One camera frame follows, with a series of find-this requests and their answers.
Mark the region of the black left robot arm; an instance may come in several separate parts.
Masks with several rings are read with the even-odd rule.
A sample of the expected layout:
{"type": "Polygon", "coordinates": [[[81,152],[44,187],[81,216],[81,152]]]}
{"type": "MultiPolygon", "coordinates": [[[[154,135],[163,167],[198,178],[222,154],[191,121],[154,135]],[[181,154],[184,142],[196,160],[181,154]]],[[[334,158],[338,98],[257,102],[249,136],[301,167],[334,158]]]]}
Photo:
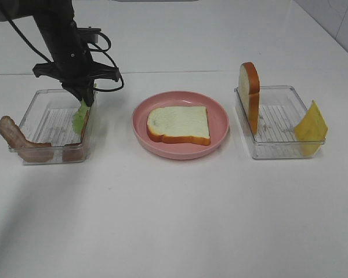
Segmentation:
{"type": "Polygon", "coordinates": [[[115,63],[105,65],[93,60],[93,52],[108,51],[97,45],[97,38],[102,37],[108,47],[111,41],[99,28],[79,28],[72,5],[71,1],[0,1],[0,21],[9,22],[30,49],[45,58],[32,69],[36,77],[57,79],[63,89],[91,107],[97,91],[95,80],[122,82],[123,78],[115,63]],[[13,22],[28,16],[34,18],[51,58],[36,49],[13,22]]]}

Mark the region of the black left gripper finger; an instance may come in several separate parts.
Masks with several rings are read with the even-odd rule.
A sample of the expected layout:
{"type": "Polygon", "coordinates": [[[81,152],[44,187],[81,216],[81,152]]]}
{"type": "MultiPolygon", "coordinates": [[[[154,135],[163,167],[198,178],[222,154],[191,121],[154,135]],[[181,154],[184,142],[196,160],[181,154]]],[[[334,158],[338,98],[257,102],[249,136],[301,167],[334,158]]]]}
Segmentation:
{"type": "Polygon", "coordinates": [[[78,101],[82,101],[84,99],[83,91],[78,86],[74,86],[72,84],[62,84],[62,88],[71,93],[78,101]]]}
{"type": "Polygon", "coordinates": [[[83,100],[88,107],[91,107],[95,100],[95,87],[94,83],[91,82],[83,88],[83,100]]]}

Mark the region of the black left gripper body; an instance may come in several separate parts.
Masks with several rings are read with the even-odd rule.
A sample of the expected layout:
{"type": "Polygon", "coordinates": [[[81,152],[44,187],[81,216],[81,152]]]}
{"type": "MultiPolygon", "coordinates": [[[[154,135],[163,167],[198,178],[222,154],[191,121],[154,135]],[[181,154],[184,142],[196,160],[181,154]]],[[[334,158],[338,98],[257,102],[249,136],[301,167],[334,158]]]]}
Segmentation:
{"type": "Polygon", "coordinates": [[[99,28],[41,30],[52,61],[36,64],[35,76],[48,76],[62,83],[86,86],[95,79],[119,81],[119,69],[107,54],[111,40],[99,28]]]}

